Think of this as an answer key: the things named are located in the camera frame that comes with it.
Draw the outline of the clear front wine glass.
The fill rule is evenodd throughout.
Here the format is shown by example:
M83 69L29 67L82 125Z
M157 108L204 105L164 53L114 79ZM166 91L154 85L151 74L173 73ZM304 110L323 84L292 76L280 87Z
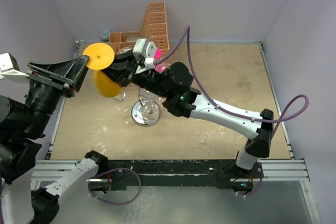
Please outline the clear front wine glass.
M125 53L125 52L130 51L130 50L132 50L131 47L123 47L123 48L120 48L120 49L118 50L118 52L117 52L117 55L118 55L118 54L123 54L123 53Z

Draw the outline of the clear wine glass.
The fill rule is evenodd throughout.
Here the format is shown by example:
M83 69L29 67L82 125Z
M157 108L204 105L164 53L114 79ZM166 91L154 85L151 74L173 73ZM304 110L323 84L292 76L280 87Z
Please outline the clear wine glass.
M160 118L160 108L156 103L156 95L148 90L139 88L138 101L141 114L146 125L154 125Z
M118 54L123 54L123 53L125 53L125 52L130 51L130 50L132 50L131 47L123 47L123 48L120 48L120 49L118 50L118 52L117 52L117 55L118 55Z

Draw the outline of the yellow plastic goblet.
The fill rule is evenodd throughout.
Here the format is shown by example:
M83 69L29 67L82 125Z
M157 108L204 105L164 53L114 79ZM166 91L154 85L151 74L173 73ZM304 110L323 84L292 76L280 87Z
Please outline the yellow plastic goblet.
M94 71L93 81L97 91L106 98L116 97L122 89L103 73L103 70L114 61L113 48L108 44L97 42L89 45L83 54L89 57L87 67Z

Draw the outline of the clear back wine glass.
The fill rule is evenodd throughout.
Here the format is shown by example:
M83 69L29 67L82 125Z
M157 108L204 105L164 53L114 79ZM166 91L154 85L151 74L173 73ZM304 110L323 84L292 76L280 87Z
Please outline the clear back wine glass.
M139 88L138 101L141 114L146 125L154 125L160 118L160 108L156 103L156 95L148 90Z

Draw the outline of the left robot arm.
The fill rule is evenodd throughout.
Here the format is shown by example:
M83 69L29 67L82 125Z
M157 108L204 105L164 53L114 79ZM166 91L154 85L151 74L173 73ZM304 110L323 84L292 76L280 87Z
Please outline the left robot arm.
M88 62L88 56L52 64L30 62L23 73L11 54L1 54L1 78L29 85L22 103L1 96L1 223L50 223L79 182L107 174L107 157L91 151L62 178L31 189L41 149L37 140L45 136L59 100L80 90Z

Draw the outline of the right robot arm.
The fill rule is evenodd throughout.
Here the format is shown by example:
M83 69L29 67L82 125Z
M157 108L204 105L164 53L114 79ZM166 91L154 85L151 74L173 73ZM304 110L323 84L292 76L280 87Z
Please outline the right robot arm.
M162 72L144 67L144 57L137 60L131 51L116 55L114 62L102 71L120 87L132 83L164 98L163 107L176 117L209 121L246 137L238 152L234 173L246 177L254 163L270 155L273 111L253 112L216 101L192 87L194 77L182 62L175 62Z

